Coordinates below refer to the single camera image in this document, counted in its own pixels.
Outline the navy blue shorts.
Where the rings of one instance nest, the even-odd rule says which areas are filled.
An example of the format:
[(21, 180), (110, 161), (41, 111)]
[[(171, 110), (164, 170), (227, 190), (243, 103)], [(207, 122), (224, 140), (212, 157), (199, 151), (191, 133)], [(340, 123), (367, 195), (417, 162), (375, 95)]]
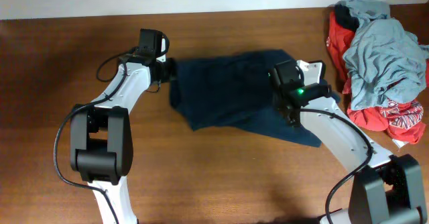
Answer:
[(243, 131), (318, 148), (321, 141), (303, 127), (292, 127), (273, 107), (268, 72), (294, 63), (283, 50), (178, 60), (170, 83), (170, 105), (194, 131), (236, 127)]

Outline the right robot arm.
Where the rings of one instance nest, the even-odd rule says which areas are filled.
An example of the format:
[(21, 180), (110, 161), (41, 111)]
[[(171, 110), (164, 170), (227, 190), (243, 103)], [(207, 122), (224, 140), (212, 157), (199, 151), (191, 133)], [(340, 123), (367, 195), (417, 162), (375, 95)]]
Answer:
[(289, 125), (314, 134), (347, 170), (330, 190), (319, 223), (425, 224), (422, 169), (361, 131), (322, 84), (323, 62), (285, 61), (268, 73), (274, 107)]

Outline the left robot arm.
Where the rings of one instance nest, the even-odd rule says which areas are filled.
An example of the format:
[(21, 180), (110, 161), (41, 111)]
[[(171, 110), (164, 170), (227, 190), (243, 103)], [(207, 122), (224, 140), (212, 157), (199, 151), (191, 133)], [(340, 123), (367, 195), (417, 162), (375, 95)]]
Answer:
[(103, 223), (137, 223), (127, 186), (133, 162), (129, 115), (153, 84), (168, 82), (173, 69), (170, 41), (158, 30), (142, 29), (138, 45), (120, 53), (107, 88), (69, 117), (70, 166), (95, 194)]

